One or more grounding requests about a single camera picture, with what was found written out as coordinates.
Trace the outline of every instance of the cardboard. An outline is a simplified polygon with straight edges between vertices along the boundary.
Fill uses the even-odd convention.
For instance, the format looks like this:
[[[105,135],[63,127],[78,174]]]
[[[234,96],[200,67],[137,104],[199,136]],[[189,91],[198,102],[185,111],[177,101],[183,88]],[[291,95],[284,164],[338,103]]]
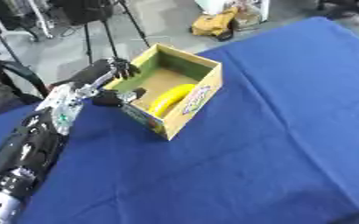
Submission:
[[[168,140],[173,139],[222,86],[220,63],[165,45],[153,46],[132,64],[140,68],[141,74],[130,80],[114,80],[105,88],[120,92],[146,89],[141,99],[125,105],[122,110]],[[196,87],[160,117],[148,113],[152,102],[181,84],[195,84]]]

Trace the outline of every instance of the black chair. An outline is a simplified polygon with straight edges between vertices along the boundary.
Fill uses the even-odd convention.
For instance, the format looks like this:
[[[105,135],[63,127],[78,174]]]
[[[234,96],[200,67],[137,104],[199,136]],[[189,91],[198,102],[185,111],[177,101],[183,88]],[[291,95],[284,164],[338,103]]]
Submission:
[[[13,93],[25,104],[40,102],[42,99],[30,94],[24,94],[20,88],[14,84],[5,71],[12,72],[17,76],[26,79],[39,91],[43,98],[47,97],[48,90],[45,84],[30,68],[15,61],[0,60],[0,81],[4,85],[9,86],[13,90]]]
[[[352,11],[359,15],[359,0],[319,0],[320,11],[324,10],[325,4],[336,4],[336,8],[327,14],[328,18],[339,17],[346,11]]]

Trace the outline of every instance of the tripod leg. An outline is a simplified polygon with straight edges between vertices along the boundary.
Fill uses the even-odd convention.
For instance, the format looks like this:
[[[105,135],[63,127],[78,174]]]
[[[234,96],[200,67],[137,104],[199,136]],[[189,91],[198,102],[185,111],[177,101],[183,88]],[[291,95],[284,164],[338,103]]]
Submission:
[[[92,50],[91,50],[91,42],[89,39],[89,30],[88,30],[88,23],[84,24],[84,34],[86,35],[86,44],[87,44],[87,56],[88,56],[88,62],[90,65],[92,65]]]
[[[110,42],[111,51],[113,51],[114,56],[118,57],[118,54],[116,53],[116,46],[114,45],[113,38],[111,37],[111,31],[108,26],[108,21],[106,19],[101,20],[103,23],[104,29],[106,30],[106,34],[108,35],[108,40]]]
[[[150,43],[148,43],[147,39],[145,38],[145,33],[141,30],[140,26],[138,26],[135,18],[132,16],[132,14],[130,13],[128,6],[126,6],[126,3],[124,0],[119,0],[118,1],[122,6],[123,9],[125,10],[125,13],[128,14],[130,20],[132,21],[132,23],[135,25],[136,30],[138,32],[138,34],[140,35],[140,37],[143,39],[143,41],[145,42],[145,44],[150,47]]]

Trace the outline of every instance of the box label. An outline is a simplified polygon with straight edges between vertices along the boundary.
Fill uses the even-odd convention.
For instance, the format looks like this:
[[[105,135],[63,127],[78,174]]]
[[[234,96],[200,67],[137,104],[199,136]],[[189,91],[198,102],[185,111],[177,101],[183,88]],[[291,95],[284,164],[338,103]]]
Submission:
[[[182,111],[182,115],[187,115],[197,111],[206,100],[208,93],[212,90],[210,86],[200,87],[189,98],[187,105]]]
[[[163,122],[159,119],[156,119],[155,117],[130,104],[123,105],[122,111],[131,116],[133,119],[147,126],[150,130],[153,130],[157,134],[165,137],[165,128],[163,126]]]

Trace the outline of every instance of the table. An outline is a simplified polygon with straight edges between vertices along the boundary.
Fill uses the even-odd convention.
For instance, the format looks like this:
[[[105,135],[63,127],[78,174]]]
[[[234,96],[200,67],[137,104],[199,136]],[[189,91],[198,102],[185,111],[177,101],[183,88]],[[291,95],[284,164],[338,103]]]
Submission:
[[[359,211],[359,38],[311,18],[202,56],[224,86],[170,143],[87,106],[19,223],[326,223]],[[0,115],[0,142],[31,107]]]

